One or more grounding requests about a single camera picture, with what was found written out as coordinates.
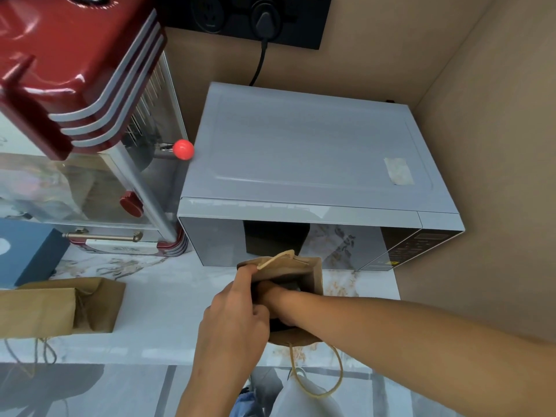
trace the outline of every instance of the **white circle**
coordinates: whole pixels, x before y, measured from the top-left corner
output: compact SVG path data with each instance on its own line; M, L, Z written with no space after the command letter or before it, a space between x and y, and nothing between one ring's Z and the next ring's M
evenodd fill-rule
M11 246L12 245L10 244L10 242L8 240L6 240L5 238L0 237L0 255L3 255L8 250L10 250Z

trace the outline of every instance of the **microwave top panel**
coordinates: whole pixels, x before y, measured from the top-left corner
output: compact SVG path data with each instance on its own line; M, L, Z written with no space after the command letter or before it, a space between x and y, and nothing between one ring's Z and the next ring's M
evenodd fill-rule
M208 92L182 198L458 213L407 105Z

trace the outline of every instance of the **white microwave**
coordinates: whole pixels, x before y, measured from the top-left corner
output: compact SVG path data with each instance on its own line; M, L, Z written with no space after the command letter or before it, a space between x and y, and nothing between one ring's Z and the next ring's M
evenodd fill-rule
M464 231L406 105L212 83L178 217L205 266L389 270Z

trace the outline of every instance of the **blue box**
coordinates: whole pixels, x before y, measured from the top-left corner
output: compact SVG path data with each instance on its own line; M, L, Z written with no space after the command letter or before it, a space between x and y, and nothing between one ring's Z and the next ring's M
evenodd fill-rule
M69 244L52 225L0 218L0 287L47 280Z

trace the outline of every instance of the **paper bag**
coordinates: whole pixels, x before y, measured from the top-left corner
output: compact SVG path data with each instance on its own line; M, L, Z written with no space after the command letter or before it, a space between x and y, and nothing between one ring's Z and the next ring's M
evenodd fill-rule
M0 338L112 332L125 288L123 282L93 277L0 291Z
M258 272L253 275L253 283L271 280L279 285L295 282L301 291L323 295L323 265L319 257L298 257L293 250L288 250L274 257L262 256L238 264L257 265ZM309 332L286 326L278 319L271 319L269 343L300 347L318 343L321 339Z

